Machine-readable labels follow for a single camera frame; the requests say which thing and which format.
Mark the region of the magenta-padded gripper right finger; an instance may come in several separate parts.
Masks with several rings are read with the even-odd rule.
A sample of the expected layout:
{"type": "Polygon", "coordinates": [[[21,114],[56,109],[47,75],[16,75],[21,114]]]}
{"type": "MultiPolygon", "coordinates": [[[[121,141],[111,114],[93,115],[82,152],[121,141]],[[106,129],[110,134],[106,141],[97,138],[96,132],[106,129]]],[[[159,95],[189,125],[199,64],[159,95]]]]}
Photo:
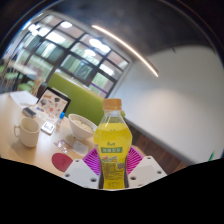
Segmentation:
{"type": "Polygon", "coordinates": [[[130,188],[143,187],[166,176],[152,156],[144,156],[131,147],[126,158],[126,173],[130,188]]]}

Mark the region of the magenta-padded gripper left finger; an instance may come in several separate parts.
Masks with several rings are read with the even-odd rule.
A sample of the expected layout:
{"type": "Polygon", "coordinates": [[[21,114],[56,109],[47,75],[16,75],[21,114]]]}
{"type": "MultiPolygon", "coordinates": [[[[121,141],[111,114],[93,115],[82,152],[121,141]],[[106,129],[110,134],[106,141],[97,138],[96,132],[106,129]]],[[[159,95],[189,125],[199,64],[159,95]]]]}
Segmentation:
{"type": "Polygon", "coordinates": [[[83,159],[74,159],[62,178],[84,188],[97,189],[100,178],[97,150],[92,149],[83,159]]]}

